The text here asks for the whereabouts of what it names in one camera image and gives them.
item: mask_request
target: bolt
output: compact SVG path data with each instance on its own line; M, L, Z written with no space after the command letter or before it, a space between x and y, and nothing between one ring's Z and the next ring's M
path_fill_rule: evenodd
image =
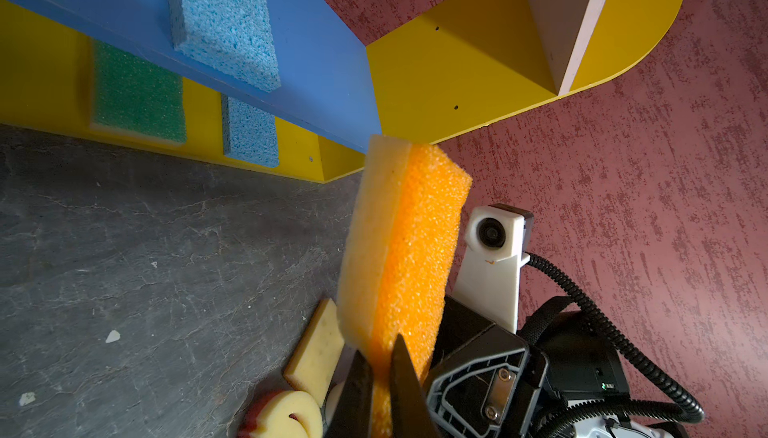
M496 421L498 418L498 412L493 407L493 405L488 405L485 407L485 415L488 417L489 420Z

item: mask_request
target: yellow shelf board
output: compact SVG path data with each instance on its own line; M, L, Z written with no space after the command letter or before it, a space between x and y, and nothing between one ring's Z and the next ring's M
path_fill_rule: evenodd
M280 118L280 165L267 168L224 156L220 94L186 78L183 145L92 128L90 39L5 0L0 0L0 17L5 27L0 33L0 122L7 125L318 183L362 167L363 154Z
M574 79L591 88L637 65L664 38L683 0L607 0Z
M682 0L607 0L573 86L643 59ZM447 0L368 48L382 130L437 143L557 96L527 0Z

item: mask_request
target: white speck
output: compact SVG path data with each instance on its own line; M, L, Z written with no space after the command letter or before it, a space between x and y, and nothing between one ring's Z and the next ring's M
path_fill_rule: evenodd
M113 341L120 340L120 333L117 330L112 330L109 332L109 335L107 336L107 340L105 343L112 343Z
M29 405L36 399L37 397L34 395L33 392L25 393L22 395L21 398L18 399L18 405L19 406Z

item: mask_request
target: slate surface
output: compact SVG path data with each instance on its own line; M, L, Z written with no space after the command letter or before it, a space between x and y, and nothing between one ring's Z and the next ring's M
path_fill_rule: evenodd
M284 386L336 294L358 175L315 185L6 126L0 162L0 435L233 436L254 393Z

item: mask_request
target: black cable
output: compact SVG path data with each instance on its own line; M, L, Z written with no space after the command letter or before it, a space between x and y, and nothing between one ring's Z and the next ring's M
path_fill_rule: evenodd
M517 335L532 345L536 344L538 339L549 328L552 320L573 302L571 297L552 297L548 299L546 303L525 320L523 328L517 332Z
M630 433L634 433L636 435L640 435L643 438L652 438L652 436L648 436L647 433L643 433L642 431L639 431L639 430L636 430L635 428L632 428L629 424L627 424L626 426L622 426L621 424L619 424L619 422L617 422L613 418L608 418L605 421L605 431L607 431L608 434L612 438L616 438L616 435L614 434L614 429L616 429L616 430L624 430L625 432L628 431Z
M551 420L536 433L535 438L553 438L570 425L595 418L597 416L629 414L648 416L660 420L683 423L699 423L704 417L704 410L693 395L688 393L677 381L673 380L653 361L635 347L613 323L600 311L600 308L558 267L548 260L530 253L529 266L549 276L582 309L592 328L613 345L627 360L648 380L672 399L674 404L657 401L630 400L621 404L605 402L583 403L565 408L554 414Z

